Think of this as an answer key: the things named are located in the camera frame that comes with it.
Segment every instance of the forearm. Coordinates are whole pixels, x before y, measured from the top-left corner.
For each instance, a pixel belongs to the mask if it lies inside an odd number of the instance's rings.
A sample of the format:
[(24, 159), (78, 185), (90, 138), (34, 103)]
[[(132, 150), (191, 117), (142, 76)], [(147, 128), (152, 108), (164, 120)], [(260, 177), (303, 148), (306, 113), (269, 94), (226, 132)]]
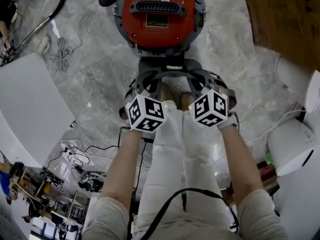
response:
[(251, 192), (263, 189), (260, 173), (238, 130), (229, 125), (221, 129), (230, 177), (235, 195), (235, 203), (240, 205), (242, 200)]
[(131, 196), (135, 184), (139, 145), (142, 132), (128, 131), (104, 180), (101, 198), (109, 197), (130, 210)]
[(4, 21), (0, 20), (0, 32), (2, 34), (2, 40), (7, 41), (9, 39), (9, 31)]

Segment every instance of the white cube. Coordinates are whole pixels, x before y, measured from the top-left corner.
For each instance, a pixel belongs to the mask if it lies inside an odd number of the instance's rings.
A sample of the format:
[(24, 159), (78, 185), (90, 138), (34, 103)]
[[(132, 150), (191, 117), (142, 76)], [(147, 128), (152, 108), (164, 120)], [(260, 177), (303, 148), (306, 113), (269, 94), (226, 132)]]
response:
[(167, 120), (168, 108), (165, 104), (140, 94), (137, 94), (125, 108), (131, 129), (137, 131), (153, 133)]
[(228, 96), (209, 90), (189, 105), (192, 120), (212, 127), (228, 119)]

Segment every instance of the blue shirt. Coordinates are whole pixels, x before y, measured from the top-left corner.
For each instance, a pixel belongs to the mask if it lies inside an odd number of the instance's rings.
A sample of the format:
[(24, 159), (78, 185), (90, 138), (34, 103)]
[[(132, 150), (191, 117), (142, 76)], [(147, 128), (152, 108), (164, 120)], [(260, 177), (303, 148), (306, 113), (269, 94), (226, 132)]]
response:
[(8, 196), (10, 194), (10, 175), (7, 173), (4, 173), (3, 171), (0, 171), (0, 185), (2, 188), (3, 193)]

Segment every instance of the white pants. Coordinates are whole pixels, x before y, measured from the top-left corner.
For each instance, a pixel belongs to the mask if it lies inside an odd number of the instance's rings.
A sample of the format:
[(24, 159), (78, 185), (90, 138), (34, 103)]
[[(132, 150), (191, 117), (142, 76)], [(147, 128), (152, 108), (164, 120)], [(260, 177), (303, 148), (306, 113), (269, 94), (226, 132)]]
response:
[[(182, 189), (182, 171), (187, 188), (210, 190), (221, 195), (212, 165), (208, 162), (213, 150), (205, 139), (197, 137), (201, 136), (202, 127), (193, 122), (188, 111), (177, 110), (173, 101), (165, 103), (168, 106), (167, 121), (155, 134), (152, 165), (140, 200), (137, 218), (137, 232), (140, 233), (148, 229), (165, 202)], [(172, 218), (174, 221), (174, 218), (186, 214), (197, 214), (208, 224), (230, 229), (226, 206), (220, 199), (188, 191), (185, 211), (181, 195), (178, 195), (163, 219)]]

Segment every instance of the gray sleeve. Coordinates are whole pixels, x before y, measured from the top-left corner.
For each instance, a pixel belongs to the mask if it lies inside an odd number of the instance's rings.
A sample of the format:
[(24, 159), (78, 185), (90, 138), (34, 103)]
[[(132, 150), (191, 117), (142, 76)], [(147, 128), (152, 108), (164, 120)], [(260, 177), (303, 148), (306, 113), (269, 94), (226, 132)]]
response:
[(117, 200), (109, 197), (99, 199), (86, 216), (88, 226), (83, 240), (125, 240), (129, 214)]
[(274, 203), (264, 190), (249, 194), (238, 208), (240, 234), (245, 240), (287, 240), (288, 235), (275, 214)]

